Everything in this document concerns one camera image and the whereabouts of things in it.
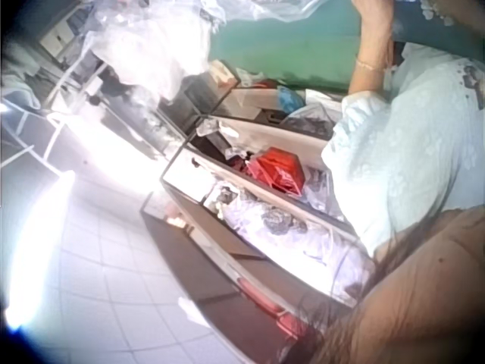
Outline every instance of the long hair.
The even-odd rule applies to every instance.
[[[322,312],[330,315],[330,310],[317,311],[306,320],[308,324],[298,340],[290,341],[277,359],[279,364],[344,364],[351,360],[352,339],[360,320],[359,303],[388,275],[395,271],[430,237],[449,191],[451,180],[441,196],[438,196],[420,222],[407,234],[398,238],[394,233],[386,255],[375,266],[374,272],[361,290],[358,304],[342,318],[330,320],[322,317]]]

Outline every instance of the woman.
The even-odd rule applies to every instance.
[[[377,268],[350,314],[280,362],[485,362],[483,65],[407,45],[384,87],[393,2],[354,3],[361,48],[323,158]]]
[[[343,120],[322,157],[343,214],[373,256],[429,213],[484,204],[485,66],[408,44],[404,62],[386,74],[393,2],[355,6],[361,47]]]

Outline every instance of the sleeve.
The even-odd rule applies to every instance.
[[[362,128],[371,127],[372,118],[382,110],[389,108],[389,103],[377,93],[362,91],[347,96],[342,101],[343,118],[333,129],[333,137],[322,152],[325,165],[334,172],[335,168],[347,165],[355,146],[360,145],[356,133]]]

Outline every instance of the skin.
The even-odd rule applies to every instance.
[[[357,59],[373,68],[356,64],[349,95],[361,91],[380,92],[383,70],[392,64],[392,27],[394,2],[389,0],[352,0],[361,14],[361,44]]]

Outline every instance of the white cloth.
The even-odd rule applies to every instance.
[[[408,44],[389,100],[343,100],[322,153],[343,214],[369,255],[428,212],[485,203],[483,65]]]

